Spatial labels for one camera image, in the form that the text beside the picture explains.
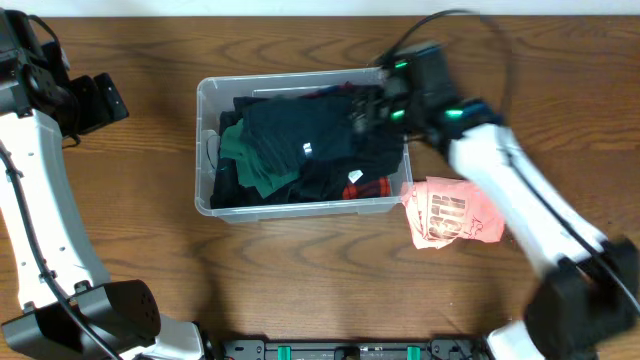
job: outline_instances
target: dark red cloth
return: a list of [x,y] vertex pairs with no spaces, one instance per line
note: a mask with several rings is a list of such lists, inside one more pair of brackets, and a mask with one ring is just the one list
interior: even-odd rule
[[367,199],[389,195],[391,195],[391,185],[389,184],[389,178],[386,176],[362,185],[348,183],[347,187],[342,191],[343,200]]

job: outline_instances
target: clear plastic container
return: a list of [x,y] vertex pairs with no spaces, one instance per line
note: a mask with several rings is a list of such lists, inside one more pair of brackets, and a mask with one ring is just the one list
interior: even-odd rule
[[198,85],[198,123],[196,130],[196,209],[205,216],[216,216],[235,223],[262,219],[314,216],[344,213],[380,213],[400,203],[403,184],[412,185],[409,149],[404,147],[403,161],[395,174],[389,176],[391,196],[373,199],[323,201],[302,204],[248,206],[212,209],[210,197],[215,186],[220,136],[218,120],[223,111],[233,110],[233,98],[238,96],[296,97],[327,86],[351,82],[354,85],[375,85],[382,82],[378,68],[323,71],[295,74],[215,77]]

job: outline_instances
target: green cloth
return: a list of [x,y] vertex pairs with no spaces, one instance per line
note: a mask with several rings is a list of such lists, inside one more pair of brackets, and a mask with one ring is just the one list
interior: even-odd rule
[[236,161],[240,185],[244,187],[255,186],[260,196],[266,198],[284,185],[300,177],[298,171],[282,176],[270,171],[260,159],[256,150],[240,140],[243,127],[244,121],[240,119],[236,125],[229,126],[224,131],[220,142],[220,157]]

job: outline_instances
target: pink cloth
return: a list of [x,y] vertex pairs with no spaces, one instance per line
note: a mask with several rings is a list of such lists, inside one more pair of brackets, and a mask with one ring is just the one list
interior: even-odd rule
[[480,189],[466,180],[427,176],[402,198],[413,244],[439,249],[456,238],[498,242],[504,217]]

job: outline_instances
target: wooden surface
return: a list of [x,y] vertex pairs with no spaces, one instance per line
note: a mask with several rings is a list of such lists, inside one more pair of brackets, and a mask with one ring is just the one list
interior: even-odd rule
[[[559,191],[608,235],[640,235],[640,18],[503,17],[515,38],[510,121]],[[424,338],[519,318],[536,286],[509,241],[416,250],[388,214],[228,225],[194,208],[196,86],[205,77],[357,68],[416,18],[55,19],[73,76],[109,72],[131,117],[65,151],[89,237],[113,280],[143,279],[163,313],[222,338]],[[467,94],[496,103],[497,43],[470,18],[413,40],[449,43]],[[414,177],[454,176],[411,146]],[[0,232],[0,319],[20,315]],[[602,358],[638,357],[640,331]],[[0,340],[0,358],[16,358]]]

